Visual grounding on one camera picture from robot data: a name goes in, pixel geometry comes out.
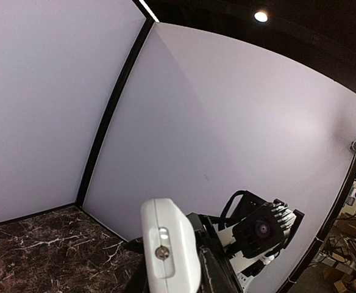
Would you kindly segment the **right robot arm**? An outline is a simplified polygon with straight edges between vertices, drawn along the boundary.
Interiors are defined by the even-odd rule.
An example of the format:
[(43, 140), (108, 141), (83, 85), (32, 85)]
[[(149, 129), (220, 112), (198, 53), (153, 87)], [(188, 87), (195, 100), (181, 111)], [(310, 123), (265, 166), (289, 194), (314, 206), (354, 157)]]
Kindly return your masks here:
[(218, 218), (217, 235), (243, 292), (280, 252), (300, 227), (304, 213), (252, 192), (235, 192)]

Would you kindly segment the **white remote control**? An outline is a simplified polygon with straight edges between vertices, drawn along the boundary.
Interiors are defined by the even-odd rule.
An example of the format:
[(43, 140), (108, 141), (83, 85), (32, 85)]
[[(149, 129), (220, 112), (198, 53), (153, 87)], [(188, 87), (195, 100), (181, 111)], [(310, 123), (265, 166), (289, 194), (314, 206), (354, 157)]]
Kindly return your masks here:
[(186, 215), (169, 198), (141, 206), (144, 257), (151, 292), (197, 292), (201, 283), (196, 237)]

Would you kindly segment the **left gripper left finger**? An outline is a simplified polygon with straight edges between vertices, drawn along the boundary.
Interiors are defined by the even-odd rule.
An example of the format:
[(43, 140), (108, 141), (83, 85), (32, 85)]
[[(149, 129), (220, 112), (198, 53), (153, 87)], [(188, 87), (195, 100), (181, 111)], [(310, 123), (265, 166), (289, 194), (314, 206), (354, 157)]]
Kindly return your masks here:
[(144, 257), (143, 238), (138, 237), (129, 241), (125, 245), (125, 249), (137, 254), (140, 259), (125, 287), (125, 292), (128, 293), (149, 293), (148, 276), (146, 271), (146, 263)]

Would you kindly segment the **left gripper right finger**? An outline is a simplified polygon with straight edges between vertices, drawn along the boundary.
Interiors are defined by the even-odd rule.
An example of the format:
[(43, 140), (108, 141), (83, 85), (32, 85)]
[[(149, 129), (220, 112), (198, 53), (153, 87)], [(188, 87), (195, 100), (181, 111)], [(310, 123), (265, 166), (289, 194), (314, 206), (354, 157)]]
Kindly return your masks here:
[(241, 292), (242, 288), (210, 218), (195, 213), (188, 214), (187, 218), (194, 229), (201, 265), (201, 282), (198, 292)]

